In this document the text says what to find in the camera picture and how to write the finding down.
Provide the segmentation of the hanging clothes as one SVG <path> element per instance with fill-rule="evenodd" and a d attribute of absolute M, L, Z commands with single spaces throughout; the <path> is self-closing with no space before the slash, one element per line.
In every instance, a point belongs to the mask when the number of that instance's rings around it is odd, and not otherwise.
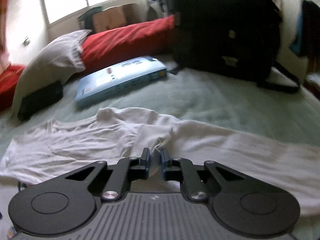
<path fill-rule="evenodd" d="M 319 55 L 319 6 L 302 0 L 295 38 L 289 49 L 297 57 L 314 59 Z"/>

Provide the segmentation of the red blanket roll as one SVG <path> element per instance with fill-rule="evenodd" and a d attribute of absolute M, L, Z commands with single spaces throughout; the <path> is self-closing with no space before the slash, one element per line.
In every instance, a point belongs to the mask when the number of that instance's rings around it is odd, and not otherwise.
<path fill-rule="evenodd" d="M 105 67 L 140 56 L 168 54 L 173 44 L 175 16 L 103 31 L 89 36 L 82 44 L 81 77 Z"/>

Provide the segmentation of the light blue book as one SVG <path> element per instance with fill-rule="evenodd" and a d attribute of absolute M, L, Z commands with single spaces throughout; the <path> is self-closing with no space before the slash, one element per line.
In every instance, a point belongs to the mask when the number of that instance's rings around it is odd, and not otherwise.
<path fill-rule="evenodd" d="M 75 101 L 79 108 L 84 108 L 166 76 L 167 67 L 158 59 L 137 57 L 81 78 Z"/>

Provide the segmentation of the black folded cloth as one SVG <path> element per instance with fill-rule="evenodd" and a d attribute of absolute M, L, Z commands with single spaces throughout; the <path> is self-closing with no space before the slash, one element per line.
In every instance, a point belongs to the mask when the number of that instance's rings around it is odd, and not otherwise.
<path fill-rule="evenodd" d="M 56 81 L 22 99 L 17 118 L 28 121 L 35 113 L 57 103 L 63 97 L 63 84 Z"/>

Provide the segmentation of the black backpack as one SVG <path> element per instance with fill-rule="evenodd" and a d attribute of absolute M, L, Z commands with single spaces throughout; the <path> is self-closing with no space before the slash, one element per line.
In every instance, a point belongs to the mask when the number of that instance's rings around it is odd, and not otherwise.
<path fill-rule="evenodd" d="M 298 77 L 277 60 L 281 15 L 272 0 L 171 0 L 174 72 L 191 68 L 284 93 Z"/>

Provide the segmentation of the white printed sweatshirt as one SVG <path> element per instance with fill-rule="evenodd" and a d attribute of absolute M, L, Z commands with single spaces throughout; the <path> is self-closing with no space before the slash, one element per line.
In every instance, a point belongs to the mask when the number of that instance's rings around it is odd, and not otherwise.
<path fill-rule="evenodd" d="M 35 185 L 105 160 L 115 164 L 151 150 L 195 164 L 213 160 L 293 194 L 301 214 L 319 214 L 319 148 L 286 144 L 259 135 L 194 120 L 179 120 L 146 108 L 103 108 L 75 121 L 44 122 L 13 137 L 1 159 L 1 176 Z"/>

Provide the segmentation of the red pillow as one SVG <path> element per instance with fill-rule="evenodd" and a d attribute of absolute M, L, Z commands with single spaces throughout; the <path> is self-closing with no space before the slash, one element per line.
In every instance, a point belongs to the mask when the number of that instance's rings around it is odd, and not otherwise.
<path fill-rule="evenodd" d="M 18 80 L 26 66 L 11 64 L 2 74 L 0 83 L 0 111 L 11 107 Z"/>

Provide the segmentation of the grey pillow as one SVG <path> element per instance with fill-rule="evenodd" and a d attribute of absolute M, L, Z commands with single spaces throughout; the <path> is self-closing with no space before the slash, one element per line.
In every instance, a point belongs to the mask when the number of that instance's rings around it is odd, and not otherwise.
<path fill-rule="evenodd" d="M 85 70 L 82 44 L 91 32 L 91 29 L 81 29 L 59 36 L 27 65 L 15 89 L 11 106 L 13 117 L 17 116 L 25 96 L 56 81 L 64 84 L 73 74 Z"/>

